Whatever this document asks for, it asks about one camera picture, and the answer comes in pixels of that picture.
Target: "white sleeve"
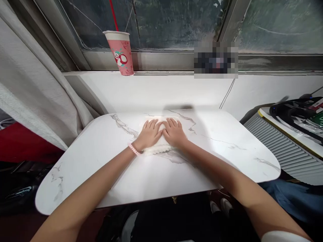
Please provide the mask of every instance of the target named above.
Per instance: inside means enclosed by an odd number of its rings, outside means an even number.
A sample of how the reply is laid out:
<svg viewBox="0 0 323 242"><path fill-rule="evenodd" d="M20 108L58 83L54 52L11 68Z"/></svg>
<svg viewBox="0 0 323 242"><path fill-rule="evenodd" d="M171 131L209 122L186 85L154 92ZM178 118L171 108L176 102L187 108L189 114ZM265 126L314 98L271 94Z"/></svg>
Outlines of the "white sleeve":
<svg viewBox="0 0 323 242"><path fill-rule="evenodd" d="M299 235L285 231L270 231L263 235L261 242L310 242Z"/></svg>

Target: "white marble table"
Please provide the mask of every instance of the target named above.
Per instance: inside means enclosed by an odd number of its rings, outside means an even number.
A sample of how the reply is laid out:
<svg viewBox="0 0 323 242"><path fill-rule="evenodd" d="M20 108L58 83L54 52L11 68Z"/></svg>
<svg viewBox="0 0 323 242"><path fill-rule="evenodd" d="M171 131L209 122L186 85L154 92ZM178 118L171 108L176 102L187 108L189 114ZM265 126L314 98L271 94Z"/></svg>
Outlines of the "white marble table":
<svg viewBox="0 0 323 242"><path fill-rule="evenodd" d="M280 175L275 156L232 115L222 110L165 110L107 114L93 120L42 181L36 207L49 215L79 185L140 133L146 116L178 115L188 139L223 158L255 182ZM136 157L98 207L218 188L177 151Z"/></svg>

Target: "finger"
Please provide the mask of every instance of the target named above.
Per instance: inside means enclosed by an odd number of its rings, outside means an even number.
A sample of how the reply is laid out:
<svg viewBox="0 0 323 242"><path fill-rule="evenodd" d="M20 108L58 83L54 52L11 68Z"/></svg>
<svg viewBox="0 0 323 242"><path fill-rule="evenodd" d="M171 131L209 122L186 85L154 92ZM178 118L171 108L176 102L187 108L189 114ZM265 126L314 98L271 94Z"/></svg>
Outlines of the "finger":
<svg viewBox="0 0 323 242"><path fill-rule="evenodd" d="M150 128L151 124L153 123L154 119L151 120L148 124L147 124L147 128Z"/></svg>
<svg viewBox="0 0 323 242"><path fill-rule="evenodd" d="M145 129L147 127L148 124L148 120L145 122L144 126L142 127L142 129Z"/></svg>
<svg viewBox="0 0 323 242"><path fill-rule="evenodd" d="M160 131L158 131L158 133L156 134L156 136L155 136L155 140L159 140L160 139L160 137L162 136L162 134L163 134L163 129L162 130L160 130Z"/></svg>
<svg viewBox="0 0 323 242"><path fill-rule="evenodd" d="M155 119L155 121L153 121L153 123L151 124L151 128L153 128L153 129L155 128L157 121L158 121L158 119Z"/></svg>
<svg viewBox="0 0 323 242"><path fill-rule="evenodd" d="M155 130L155 134L157 134L157 132L159 131L159 127L162 125L162 122L159 122L158 124L156 124L154 130Z"/></svg>
<svg viewBox="0 0 323 242"><path fill-rule="evenodd" d="M163 136L165 137L165 139L169 138L169 134L167 133L166 129L163 129Z"/></svg>
<svg viewBox="0 0 323 242"><path fill-rule="evenodd" d="M173 118L171 118L171 121L173 122L173 124L174 124L174 127L178 127L178 124L177 124L177 122L173 119Z"/></svg>
<svg viewBox="0 0 323 242"><path fill-rule="evenodd" d="M163 122L163 125L165 125L165 128L169 130L170 126L169 126L168 121L164 121Z"/></svg>
<svg viewBox="0 0 323 242"><path fill-rule="evenodd" d="M169 118L167 118L167 122L169 123L169 126L171 128L174 127L174 123L172 122L172 120L170 120Z"/></svg>

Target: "green item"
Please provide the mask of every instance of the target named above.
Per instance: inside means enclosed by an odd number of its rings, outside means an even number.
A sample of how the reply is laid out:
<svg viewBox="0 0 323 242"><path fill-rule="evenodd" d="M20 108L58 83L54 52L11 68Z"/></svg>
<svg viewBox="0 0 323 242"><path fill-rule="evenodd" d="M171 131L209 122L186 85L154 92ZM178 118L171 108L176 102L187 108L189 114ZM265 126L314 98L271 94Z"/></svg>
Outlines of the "green item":
<svg viewBox="0 0 323 242"><path fill-rule="evenodd" d="M311 117L310 120L313 123L318 124L319 126L323 127L323 111L319 112L317 115L314 117Z"/></svg>

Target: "pink paper cup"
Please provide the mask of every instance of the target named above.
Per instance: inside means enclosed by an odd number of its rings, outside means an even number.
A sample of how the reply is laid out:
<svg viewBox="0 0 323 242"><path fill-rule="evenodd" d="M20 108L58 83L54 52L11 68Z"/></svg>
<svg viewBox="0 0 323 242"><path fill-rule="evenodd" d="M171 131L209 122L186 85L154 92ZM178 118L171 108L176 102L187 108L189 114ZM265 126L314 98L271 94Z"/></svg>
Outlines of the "pink paper cup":
<svg viewBox="0 0 323 242"><path fill-rule="evenodd" d="M103 33L108 40L121 75L133 75L134 67L132 64L129 34L119 31L104 31Z"/></svg>

